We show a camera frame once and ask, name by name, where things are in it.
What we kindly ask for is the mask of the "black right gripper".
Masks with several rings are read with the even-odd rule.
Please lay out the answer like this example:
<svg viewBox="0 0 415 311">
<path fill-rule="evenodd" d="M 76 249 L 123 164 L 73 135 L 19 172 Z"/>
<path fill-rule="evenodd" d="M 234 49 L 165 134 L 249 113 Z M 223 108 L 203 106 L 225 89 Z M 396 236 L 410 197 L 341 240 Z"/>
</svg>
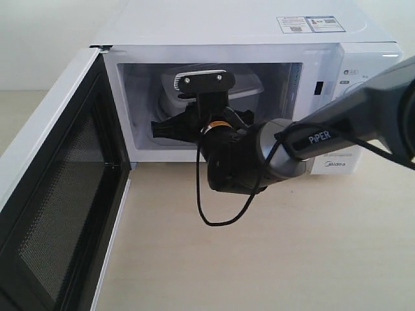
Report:
<svg viewBox="0 0 415 311">
<path fill-rule="evenodd" d="M 195 105 L 162 122 L 151 122 L 153 138 L 196 143 L 204 156 L 239 141 L 254 124 L 255 113 L 227 106 L 211 109 Z"/>
</svg>

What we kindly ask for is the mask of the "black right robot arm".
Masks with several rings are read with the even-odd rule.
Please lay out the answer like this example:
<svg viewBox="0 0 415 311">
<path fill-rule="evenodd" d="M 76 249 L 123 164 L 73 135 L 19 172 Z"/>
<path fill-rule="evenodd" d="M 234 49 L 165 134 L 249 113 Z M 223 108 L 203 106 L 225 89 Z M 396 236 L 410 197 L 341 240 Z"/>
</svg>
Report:
<svg viewBox="0 0 415 311">
<path fill-rule="evenodd" d="M 195 143 L 207 163 L 211 189 L 257 194 L 305 173 L 310 160 L 361 146 L 414 168 L 414 59 L 384 70 L 298 120 L 254 122 L 235 111 L 228 92 L 233 74 L 186 74 L 178 81 L 189 104 L 182 113 L 152 122 L 155 138 Z"/>
</svg>

